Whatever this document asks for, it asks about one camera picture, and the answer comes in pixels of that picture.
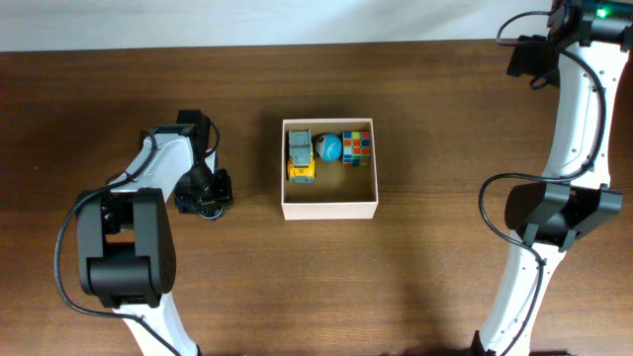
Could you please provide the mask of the pink cardboard box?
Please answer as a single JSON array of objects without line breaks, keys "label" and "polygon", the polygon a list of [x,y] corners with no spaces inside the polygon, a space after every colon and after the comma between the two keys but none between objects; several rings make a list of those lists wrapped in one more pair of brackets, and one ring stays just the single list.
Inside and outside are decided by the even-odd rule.
[{"label": "pink cardboard box", "polygon": [[[369,134],[366,166],[316,162],[312,184],[288,181],[288,133],[310,130],[314,135],[360,131]],[[374,123],[370,118],[285,119],[281,128],[281,208],[287,221],[370,220],[378,208],[379,192]]]}]

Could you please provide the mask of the black round puck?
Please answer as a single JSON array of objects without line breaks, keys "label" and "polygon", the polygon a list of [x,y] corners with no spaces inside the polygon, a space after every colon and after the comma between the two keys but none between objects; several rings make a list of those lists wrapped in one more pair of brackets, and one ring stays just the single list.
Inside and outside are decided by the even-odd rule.
[{"label": "black round puck", "polygon": [[199,215],[207,221],[216,221],[225,212],[224,207],[208,208],[199,211]]}]

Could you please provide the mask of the yellow grey toy truck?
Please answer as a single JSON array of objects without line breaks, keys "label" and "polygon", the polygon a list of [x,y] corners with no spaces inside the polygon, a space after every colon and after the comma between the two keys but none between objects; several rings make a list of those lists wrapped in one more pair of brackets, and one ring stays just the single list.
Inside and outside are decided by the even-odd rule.
[{"label": "yellow grey toy truck", "polygon": [[288,131],[287,179],[294,184],[312,184],[316,162],[312,131]]}]

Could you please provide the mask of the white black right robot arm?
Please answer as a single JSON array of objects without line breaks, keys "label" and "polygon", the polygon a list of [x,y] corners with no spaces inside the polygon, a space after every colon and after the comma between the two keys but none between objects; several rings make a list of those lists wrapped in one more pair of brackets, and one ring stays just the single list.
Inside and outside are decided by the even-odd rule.
[{"label": "white black right robot arm", "polygon": [[608,143],[618,83],[632,49],[632,6],[555,1],[546,36],[497,37],[512,48],[507,74],[531,76],[534,90],[560,89],[553,145],[539,176],[515,174],[504,209],[510,245],[496,300],[475,332],[472,355],[527,355],[547,286],[573,245],[617,216]]}]

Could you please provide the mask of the blue white ball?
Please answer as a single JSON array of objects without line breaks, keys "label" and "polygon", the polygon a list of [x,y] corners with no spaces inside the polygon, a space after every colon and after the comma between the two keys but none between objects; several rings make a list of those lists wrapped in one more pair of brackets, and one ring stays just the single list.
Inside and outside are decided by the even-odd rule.
[{"label": "blue white ball", "polygon": [[316,138],[316,157],[325,162],[338,160],[342,155],[342,141],[334,133],[323,133]]}]

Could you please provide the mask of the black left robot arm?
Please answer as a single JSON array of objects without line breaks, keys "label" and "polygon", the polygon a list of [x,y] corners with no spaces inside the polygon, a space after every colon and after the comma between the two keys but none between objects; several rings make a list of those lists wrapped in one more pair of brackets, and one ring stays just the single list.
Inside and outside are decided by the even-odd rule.
[{"label": "black left robot arm", "polygon": [[230,177],[209,142],[217,127],[199,110],[181,110],[173,124],[143,133],[130,166],[105,187],[83,192],[71,210],[77,222],[80,286],[123,320],[145,355],[198,356],[172,289],[177,271],[166,204],[181,214],[218,219],[233,202]]}]

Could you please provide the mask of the colourful puzzle cube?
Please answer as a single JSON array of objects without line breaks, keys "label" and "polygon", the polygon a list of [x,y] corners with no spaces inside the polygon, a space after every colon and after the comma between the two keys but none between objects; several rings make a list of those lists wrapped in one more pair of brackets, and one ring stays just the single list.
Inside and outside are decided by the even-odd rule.
[{"label": "colourful puzzle cube", "polygon": [[341,140],[344,166],[367,166],[370,163],[372,141],[368,131],[344,131]]}]

